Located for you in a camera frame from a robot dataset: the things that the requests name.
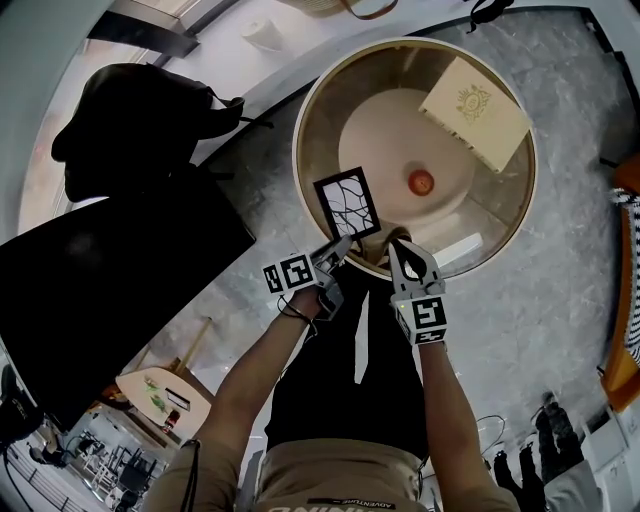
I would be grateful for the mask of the person's right forearm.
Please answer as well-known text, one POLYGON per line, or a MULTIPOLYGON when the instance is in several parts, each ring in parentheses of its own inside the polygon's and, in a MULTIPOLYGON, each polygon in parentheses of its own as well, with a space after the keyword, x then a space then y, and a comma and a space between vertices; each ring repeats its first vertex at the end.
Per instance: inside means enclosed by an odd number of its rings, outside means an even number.
POLYGON ((426 429, 433 468, 441 488, 473 487, 488 474, 468 399, 443 343, 419 347, 426 429))

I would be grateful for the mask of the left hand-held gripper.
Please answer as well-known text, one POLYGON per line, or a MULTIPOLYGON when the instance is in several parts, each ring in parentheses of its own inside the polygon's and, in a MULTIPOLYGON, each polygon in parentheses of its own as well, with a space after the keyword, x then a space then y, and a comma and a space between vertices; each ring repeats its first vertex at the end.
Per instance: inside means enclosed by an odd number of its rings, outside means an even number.
POLYGON ((271 295, 280 297, 306 287, 318 291, 321 312, 317 320, 332 320, 344 302, 333 273, 351 249, 351 238, 336 238, 312 254, 296 253, 262 268, 262 276, 271 295))

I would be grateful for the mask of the green plant sprig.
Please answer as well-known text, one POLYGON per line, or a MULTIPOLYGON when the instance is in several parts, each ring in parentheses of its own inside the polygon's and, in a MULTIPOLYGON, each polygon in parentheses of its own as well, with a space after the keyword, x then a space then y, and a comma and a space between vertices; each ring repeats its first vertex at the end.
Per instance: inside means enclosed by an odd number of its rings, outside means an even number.
POLYGON ((149 395, 149 398, 150 398, 152 404, 154 405, 154 407, 157 410, 159 410, 161 413, 165 413, 166 412, 166 404, 165 404, 164 400, 159 395, 160 388, 157 385, 157 383, 153 379, 150 379, 150 378, 145 378, 144 382, 145 382, 145 386, 146 386, 146 392, 149 395))

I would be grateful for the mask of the wooden side table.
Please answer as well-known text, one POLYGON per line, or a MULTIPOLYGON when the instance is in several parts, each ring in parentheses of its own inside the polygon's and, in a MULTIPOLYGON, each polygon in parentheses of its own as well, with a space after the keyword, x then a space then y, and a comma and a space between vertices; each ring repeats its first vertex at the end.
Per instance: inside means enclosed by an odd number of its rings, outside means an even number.
POLYGON ((183 442, 194 437, 211 404, 187 381, 160 367, 119 375, 115 383, 147 419, 183 442))

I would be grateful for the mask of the beige cardboard box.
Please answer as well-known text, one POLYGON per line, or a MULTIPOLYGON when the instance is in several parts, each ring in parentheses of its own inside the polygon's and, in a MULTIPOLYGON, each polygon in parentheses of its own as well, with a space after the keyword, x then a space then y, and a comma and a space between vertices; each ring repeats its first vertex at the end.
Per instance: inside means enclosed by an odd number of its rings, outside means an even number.
POLYGON ((460 57, 448 65, 419 111, 495 173, 505 169, 531 128, 517 102, 460 57))

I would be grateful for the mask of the beige woven tote bag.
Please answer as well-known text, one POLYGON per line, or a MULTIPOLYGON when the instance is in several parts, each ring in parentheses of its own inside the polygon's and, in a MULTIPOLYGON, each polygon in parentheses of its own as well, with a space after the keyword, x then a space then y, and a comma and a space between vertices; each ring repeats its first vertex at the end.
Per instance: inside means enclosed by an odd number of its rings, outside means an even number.
POLYGON ((298 11, 315 17, 347 12, 361 21, 372 21, 391 12, 399 0, 278 0, 298 11))

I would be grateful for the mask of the orange sofa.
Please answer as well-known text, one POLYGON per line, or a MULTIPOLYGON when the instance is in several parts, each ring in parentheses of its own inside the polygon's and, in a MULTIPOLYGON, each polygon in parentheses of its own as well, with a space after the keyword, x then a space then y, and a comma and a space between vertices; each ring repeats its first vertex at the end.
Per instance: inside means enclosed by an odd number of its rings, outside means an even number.
MULTIPOLYGON (((623 188, 640 195, 640 153, 630 157, 618 166, 614 172, 613 189, 623 188)), ((629 235, 627 213, 613 204, 620 212, 621 218, 621 253, 620 253, 620 286, 615 326, 606 367, 601 376, 601 385, 612 408, 623 411, 635 399, 640 397, 640 368, 623 346, 625 320, 623 315, 629 312, 630 264, 623 261, 630 255, 630 244, 624 241, 629 235)))

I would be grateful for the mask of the white paper roll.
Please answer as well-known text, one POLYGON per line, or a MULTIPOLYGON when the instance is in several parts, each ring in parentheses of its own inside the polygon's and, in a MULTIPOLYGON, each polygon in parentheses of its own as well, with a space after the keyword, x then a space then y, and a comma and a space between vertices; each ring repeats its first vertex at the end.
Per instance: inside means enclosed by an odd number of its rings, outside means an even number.
POLYGON ((245 24, 241 36, 254 47, 263 50, 279 52, 284 48, 283 36, 269 18, 256 19, 245 24))

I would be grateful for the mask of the person's black trousers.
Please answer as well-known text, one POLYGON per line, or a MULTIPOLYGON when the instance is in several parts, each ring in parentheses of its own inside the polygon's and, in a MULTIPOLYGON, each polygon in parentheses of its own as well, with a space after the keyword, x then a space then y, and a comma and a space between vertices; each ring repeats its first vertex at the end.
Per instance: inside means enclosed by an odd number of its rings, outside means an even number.
POLYGON ((423 386, 390 306, 393 287, 351 265, 335 276, 344 303, 306 339, 276 384, 268 446, 342 439, 425 459, 423 386))

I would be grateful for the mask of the person's beige shirt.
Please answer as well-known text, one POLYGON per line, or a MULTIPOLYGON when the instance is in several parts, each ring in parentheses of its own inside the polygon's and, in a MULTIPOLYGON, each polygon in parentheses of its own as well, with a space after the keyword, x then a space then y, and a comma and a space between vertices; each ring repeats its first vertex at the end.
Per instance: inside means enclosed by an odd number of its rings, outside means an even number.
MULTIPOLYGON (((180 449, 143 512, 233 512, 241 457, 214 441, 180 449)), ((427 512, 414 455, 343 439, 280 444, 263 459, 250 512, 427 512)))

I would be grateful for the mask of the person's left forearm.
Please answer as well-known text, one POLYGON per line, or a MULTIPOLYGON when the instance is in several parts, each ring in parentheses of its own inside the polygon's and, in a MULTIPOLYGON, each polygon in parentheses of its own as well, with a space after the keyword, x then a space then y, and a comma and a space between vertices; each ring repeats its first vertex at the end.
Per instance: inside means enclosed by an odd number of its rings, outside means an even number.
POLYGON ((308 322, 319 313, 318 292, 301 289, 222 381, 196 438, 242 456, 253 424, 284 370, 308 322))

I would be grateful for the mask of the black cloth bag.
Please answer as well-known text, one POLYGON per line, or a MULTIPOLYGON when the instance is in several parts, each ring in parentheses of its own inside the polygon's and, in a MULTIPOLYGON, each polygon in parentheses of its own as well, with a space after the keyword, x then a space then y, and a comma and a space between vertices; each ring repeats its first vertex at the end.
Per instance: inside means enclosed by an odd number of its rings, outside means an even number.
POLYGON ((143 192, 188 167, 199 141, 253 124, 244 108, 152 64, 107 65, 86 82, 51 157, 73 203, 143 192))

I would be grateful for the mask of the black framed branch picture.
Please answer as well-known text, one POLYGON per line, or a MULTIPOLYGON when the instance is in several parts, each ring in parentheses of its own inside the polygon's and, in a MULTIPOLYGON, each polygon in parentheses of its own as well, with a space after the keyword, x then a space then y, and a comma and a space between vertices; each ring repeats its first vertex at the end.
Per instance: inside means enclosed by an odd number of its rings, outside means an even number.
POLYGON ((313 183, 331 237, 352 241, 378 233, 381 224, 364 171, 356 167, 313 183))

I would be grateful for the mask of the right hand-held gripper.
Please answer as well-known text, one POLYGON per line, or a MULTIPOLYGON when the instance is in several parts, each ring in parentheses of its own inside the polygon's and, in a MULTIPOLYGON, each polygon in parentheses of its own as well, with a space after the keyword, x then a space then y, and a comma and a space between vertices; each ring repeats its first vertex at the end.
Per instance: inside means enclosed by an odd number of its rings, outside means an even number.
POLYGON ((448 322, 445 281, 435 258, 420 246, 393 240, 388 247, 395 293, 391 306, 411 345, 444 343, 448 322))

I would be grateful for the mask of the black glass cabinet on wheels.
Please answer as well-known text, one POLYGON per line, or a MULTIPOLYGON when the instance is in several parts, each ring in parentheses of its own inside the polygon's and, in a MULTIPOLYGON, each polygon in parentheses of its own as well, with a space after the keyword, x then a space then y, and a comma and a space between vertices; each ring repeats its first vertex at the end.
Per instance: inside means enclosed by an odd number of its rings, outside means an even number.
POLYGON ((37 406, 69 430, 254 241, 201 169, 74 210, 0 245, 0 341, 37 406))

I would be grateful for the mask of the round glass-top table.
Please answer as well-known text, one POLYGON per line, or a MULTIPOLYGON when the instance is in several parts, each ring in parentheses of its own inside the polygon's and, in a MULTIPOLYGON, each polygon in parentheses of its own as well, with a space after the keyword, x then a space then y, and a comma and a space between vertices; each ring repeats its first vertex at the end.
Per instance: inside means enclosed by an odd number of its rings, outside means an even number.
POLYGON ((507 249, 532 205, 538 174, 532 123, 505 169, 495 173, 419 111, 457 57, 529 118, 516 92, 480 58, 448 43, 408 37, 368 45, 335 63, 299 112, 292 165, 300 201, 332 239, 313 183, 363 169, 381 230, 354 241, 347 259, 375 277, 390 276, 386 242, 392 234, 405 234, 430 252, 448 279, 476 271, 507 249), (435 187, 428 196, 410 191, 414 169, 432 174, 435 187))

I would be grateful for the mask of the black backpack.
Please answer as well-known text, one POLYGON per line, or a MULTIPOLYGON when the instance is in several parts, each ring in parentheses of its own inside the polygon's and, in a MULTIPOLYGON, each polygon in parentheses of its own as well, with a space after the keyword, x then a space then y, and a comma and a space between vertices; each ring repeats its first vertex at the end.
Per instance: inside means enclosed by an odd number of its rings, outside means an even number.
POLYGON ((477 0, 469 15, 469 30, 473 33, 479 25, 487 24, 499 18, 515 0, 477 0))

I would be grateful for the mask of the small red fruit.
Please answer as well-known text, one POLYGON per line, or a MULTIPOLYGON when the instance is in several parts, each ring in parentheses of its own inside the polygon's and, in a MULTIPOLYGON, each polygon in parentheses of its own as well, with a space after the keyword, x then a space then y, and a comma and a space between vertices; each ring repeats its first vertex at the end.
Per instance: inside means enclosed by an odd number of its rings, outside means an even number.
POLYGON ((409 173, 408 186, 414 195, 425 197, 434 190, 435 180, 426 169, 414 169, 409 173))

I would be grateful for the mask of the black white striped blanket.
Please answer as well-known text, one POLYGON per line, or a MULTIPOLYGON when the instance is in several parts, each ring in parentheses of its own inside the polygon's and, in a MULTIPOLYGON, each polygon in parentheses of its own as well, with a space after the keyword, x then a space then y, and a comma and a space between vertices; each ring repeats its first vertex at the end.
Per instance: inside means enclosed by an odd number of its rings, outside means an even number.
POLYGON ((611 202, 622 208, 628 217, 629 235, 624 241, 630 244, 630 255, 623 261, 630 264, 629 312, 623 315, 623 346, 640 368, 640 195, 623 188, 610 192, 611 202))

